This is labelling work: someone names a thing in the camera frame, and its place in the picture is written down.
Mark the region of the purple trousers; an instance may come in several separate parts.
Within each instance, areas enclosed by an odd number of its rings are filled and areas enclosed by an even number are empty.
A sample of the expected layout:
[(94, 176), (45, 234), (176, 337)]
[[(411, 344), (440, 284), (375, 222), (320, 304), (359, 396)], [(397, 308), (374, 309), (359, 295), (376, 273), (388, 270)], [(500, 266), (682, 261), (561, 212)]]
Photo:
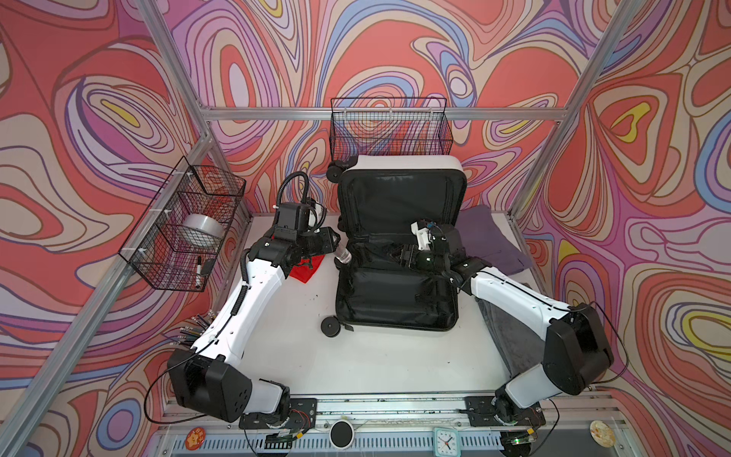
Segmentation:
[(531, 267), (530, 259), (497, 226), (489, 207), (463, 209), (455, 228), (467, 255), (479, 257), (502, 273), (513, 275)]

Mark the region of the grey towel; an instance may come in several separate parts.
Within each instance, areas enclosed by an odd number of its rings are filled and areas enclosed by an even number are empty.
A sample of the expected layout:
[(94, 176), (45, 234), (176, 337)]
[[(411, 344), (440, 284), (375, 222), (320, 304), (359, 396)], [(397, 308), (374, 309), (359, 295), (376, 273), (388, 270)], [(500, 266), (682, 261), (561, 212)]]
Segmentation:
[(478, 299), (477, 305), (506, 368), (513, 378), (544, 360), (544, 341), (518, 319)]

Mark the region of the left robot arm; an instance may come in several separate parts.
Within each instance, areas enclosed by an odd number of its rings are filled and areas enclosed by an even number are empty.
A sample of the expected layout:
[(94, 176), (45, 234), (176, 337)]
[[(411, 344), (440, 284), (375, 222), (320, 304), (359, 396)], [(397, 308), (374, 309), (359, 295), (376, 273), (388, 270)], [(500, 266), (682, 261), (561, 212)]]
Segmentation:
[(239, 365), (268, 303), (302, 262), (337, 251), (341, 236), (330, 227), (277, 238), (268, 230), (242, 257), (240, 278), (222, 310), (188, 350), (175, 350), (168, 375), (177, 404), (233, 423), (253, 413), (289, 415), (289, 389), (253, 380)]

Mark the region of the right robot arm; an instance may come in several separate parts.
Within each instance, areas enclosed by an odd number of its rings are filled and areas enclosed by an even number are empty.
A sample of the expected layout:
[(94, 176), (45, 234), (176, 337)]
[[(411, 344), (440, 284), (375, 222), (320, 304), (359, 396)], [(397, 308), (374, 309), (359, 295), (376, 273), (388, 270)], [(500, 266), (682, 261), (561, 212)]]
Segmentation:
[(416, 242), (403, 247), (401, 265), (432, 273), (456, 289), (493, 304), (544, 341), (540, 363), (496, 390), (491, 409), (504, 425), (559, 393), (578, 395), (614, 363), (614, 354), (595, 308), (569, 306), (514, 281), (498, 268), (466, 254), (458, 230), (419, 220), (410, 225)]

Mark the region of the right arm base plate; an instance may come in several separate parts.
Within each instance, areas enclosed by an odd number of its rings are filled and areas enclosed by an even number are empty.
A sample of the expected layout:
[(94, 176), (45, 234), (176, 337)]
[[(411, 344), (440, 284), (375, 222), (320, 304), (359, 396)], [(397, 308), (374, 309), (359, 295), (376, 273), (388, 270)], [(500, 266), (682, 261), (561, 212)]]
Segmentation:
[(523, 409), (502, 396), (468, 396), (464, 403), (462, 413), (473, 427), (540, 428), (546, 424), (538, 404)]

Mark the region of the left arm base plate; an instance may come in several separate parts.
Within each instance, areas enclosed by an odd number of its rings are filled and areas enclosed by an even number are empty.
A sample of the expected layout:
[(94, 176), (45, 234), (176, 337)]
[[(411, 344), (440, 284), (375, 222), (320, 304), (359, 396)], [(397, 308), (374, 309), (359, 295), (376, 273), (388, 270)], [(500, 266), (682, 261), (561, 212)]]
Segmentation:
[(316, 426), (318, 400), (314, 397), (295, 397), (287, 407), (279, 407), (274, 413), (248, 413), (239, 421), (240, 430), (304, 431)]

